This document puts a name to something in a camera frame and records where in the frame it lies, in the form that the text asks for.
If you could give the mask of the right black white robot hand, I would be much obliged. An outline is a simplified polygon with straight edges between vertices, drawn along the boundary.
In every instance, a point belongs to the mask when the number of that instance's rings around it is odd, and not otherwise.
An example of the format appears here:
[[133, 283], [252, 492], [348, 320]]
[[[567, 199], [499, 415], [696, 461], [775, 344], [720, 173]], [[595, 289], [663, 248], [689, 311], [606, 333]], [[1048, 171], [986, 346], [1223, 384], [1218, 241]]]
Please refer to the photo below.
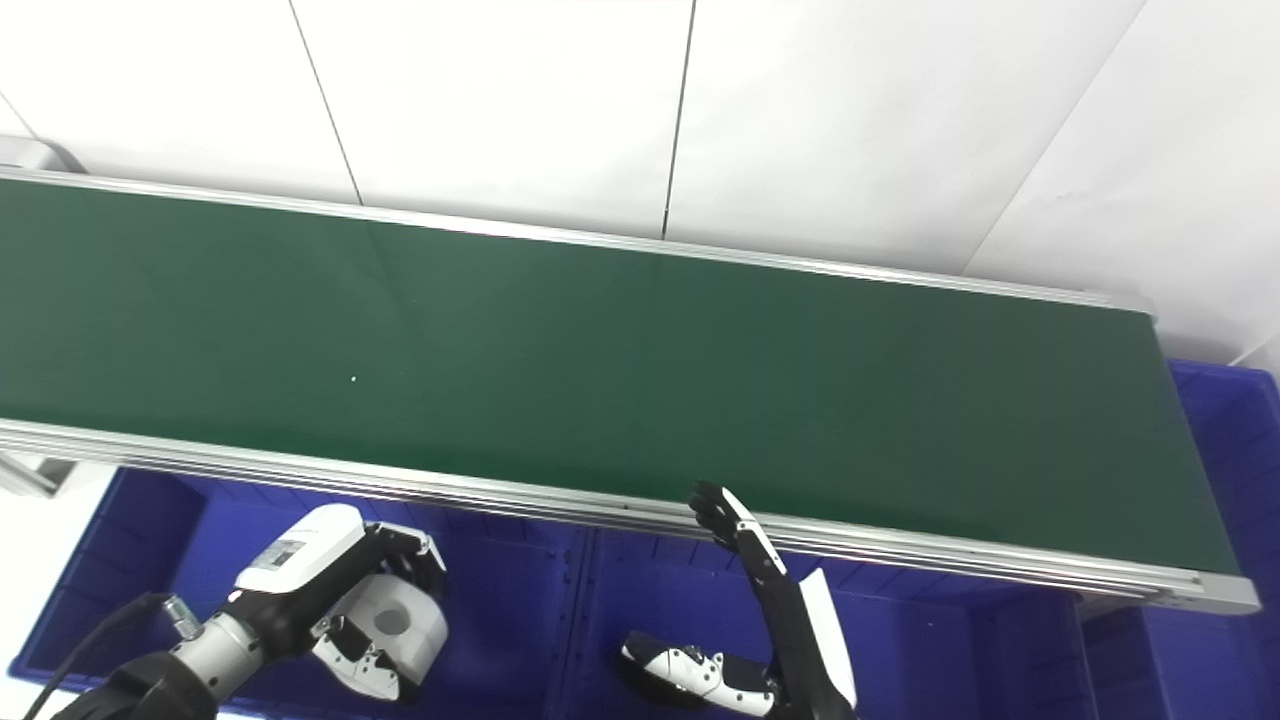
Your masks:
[[713, 541], [735, 553], [760, 607], [772, 660], [754, 662], [631, 632], [622, 678], [655, 705], [718, 707], [755, 719], [855, 719], [858, 689], [822, 569], [797, 578], [755, 515], [723, 486], [699, 480], [687, 502]]

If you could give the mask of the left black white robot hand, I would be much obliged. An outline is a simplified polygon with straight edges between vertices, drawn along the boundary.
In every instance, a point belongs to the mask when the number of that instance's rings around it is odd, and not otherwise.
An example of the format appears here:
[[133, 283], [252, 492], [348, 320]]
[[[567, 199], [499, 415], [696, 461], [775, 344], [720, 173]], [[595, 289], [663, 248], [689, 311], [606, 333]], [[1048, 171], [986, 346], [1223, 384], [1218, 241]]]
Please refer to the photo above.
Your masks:
[[308, 653], [356, 694], [413, 705], [448, 639], [447, 575], [428, 533], [328, 503], [238, 574], [221, 614], [265, 664]]

